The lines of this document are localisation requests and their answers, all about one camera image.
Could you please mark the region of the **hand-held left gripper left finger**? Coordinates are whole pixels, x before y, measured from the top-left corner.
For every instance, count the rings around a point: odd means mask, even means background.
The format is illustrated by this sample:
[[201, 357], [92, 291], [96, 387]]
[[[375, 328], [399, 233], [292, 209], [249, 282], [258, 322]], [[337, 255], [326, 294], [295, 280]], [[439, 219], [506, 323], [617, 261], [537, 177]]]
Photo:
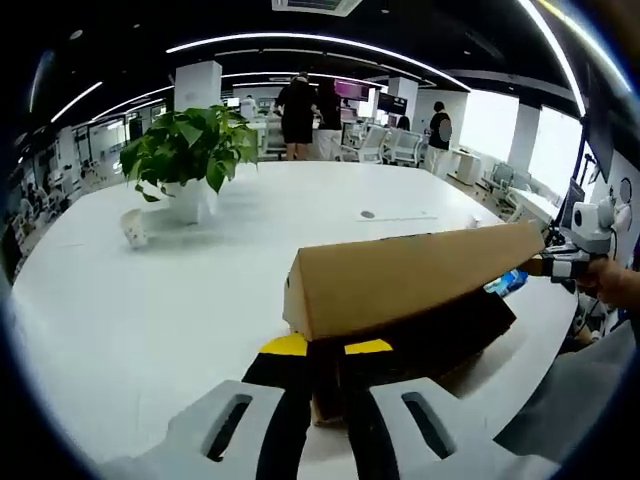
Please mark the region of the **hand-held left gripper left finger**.
[[225, 380], [168, 423], [137, 457], [100, 466], [102, 479], [294, 479], [311, 423], [307, 343], [264, 345], [239, 381]]

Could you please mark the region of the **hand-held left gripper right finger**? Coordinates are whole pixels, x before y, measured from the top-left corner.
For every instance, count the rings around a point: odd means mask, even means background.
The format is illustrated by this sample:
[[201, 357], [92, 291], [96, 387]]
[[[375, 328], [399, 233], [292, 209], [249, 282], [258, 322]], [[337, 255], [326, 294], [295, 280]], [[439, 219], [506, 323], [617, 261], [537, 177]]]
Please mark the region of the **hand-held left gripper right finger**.
[[362, 479], [550, 479], [556, 463], [496, 443], [485, 418], [423, 377], [396, 382], [399, 359], [382, 339], [346, 345], [340, 383]]

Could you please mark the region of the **person's right hand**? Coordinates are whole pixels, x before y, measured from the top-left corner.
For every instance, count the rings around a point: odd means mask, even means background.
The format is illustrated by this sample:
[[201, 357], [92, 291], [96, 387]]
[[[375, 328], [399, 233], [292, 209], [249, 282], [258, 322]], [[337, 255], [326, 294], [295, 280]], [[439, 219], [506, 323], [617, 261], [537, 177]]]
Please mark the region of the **person's right hand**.
[[595, 291], [596, 297], [610, 307], [639, 312], [639, 273], [609, 258], [593, 260], [577, 283], [583, 289]]

